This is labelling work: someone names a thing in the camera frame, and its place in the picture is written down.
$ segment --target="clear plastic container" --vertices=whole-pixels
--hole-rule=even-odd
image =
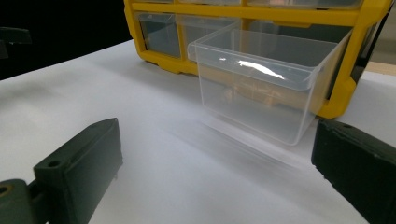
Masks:
[[[191,42],[239,21],[240,19],[237,18],[213,18],[188,15],[177,16],[177,24],[183,27],[184,49],[187,49],[187,46]],[[189,58],[196,62],[195,55],[190,55]]]
[[[362,0],[247,0],[249,6],[257,7],[304,7],[304,8],[343,8],[361,6]]]
[[[348,37],[332,43],[227,27],[191,43],[189,54],[205,107],[295,145],[323,106]]]
[[[218,6],[237,6],[241,5],[241,0],[179,0],[181,3],[205,4]]]
[[[139,13],[146,48],[173,57],[180,57],[176,15],[168,13]]]

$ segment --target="white tabletop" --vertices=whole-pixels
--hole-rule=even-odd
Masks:
[[[340,120],[396,146],[395,96],[396,77],[366,72]],[[315,122],[296,147],[235,134],[205,112],[197,77],[143,62],[132,41],[0,81],[0,180],[32,181],[109,118],[124,164],[91,223],[366,223],[310,164]]]

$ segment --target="gripper screw hole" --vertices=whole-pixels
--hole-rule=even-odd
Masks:
[[[61,164],[59,161],[52,161],[52,162],[49,163],[49,167],[56,167],[59,164]]]
[[[3,194],[6,194],[7,191],[9,191],[9,187],[7,187],[7,186],[0,186],[0,196],[3,196]]]

